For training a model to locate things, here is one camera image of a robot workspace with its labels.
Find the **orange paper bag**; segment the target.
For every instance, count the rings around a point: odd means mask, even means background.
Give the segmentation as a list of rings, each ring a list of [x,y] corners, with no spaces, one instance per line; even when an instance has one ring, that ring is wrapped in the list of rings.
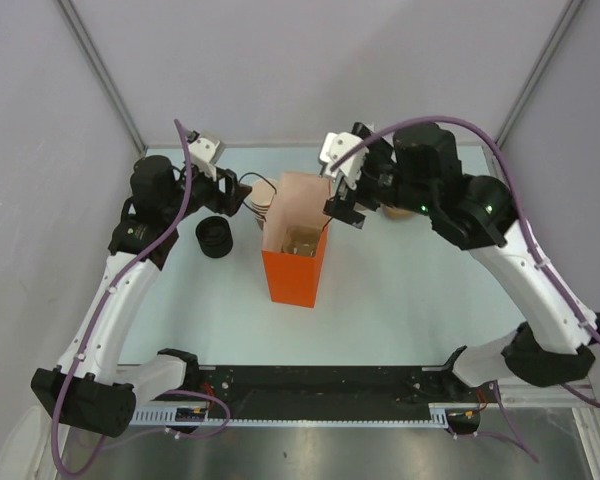
[[[331,183],[318,175],[284,172],[251,185],[248,206],[262,227],[261,254],[270,299],[315,306],[328,240],[323,207]]]

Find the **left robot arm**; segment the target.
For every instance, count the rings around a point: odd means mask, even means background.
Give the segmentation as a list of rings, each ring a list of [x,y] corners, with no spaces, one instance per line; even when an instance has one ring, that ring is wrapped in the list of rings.
[[[187,400],[199,392],[203,376],[194,354],[162,349],[125,373],[119,373],[118,361],[139,307],[178,240],[179,221],[201,208],[225,220],[251,192],[230,169],[210,178],[197,165],[176,168],[162,155],[138,160],[130,187],[83,323],[56,366],[37,369],[31,380],[56,424],[111,438],[148,402],[172,393]]]

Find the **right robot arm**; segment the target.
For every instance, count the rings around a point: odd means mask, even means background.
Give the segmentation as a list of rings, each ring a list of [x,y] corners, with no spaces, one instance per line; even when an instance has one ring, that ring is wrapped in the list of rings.
[[[356,228],[365,221],[357,205],[424,215],[435,233],[479,262],[522,313],[512,333],[451,355],[441,376],[449,399],[464,401],[477,386],[507,377],[536,387],[585,379],[596,361],[600,313],[564,284],[512,189],[493,176],[464,172],[444,123],[411,120],[383,133],[356,123],[349,132],[327,134],[321,174],[337,189],[324,214]]]

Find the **brown cardboard cup carrier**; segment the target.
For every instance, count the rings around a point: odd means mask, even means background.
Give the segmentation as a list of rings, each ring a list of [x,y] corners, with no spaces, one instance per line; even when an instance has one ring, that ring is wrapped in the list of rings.
[[[312,258],[316,255],[321,237],[319,229],[292,226],[285,233],[281,252]]]

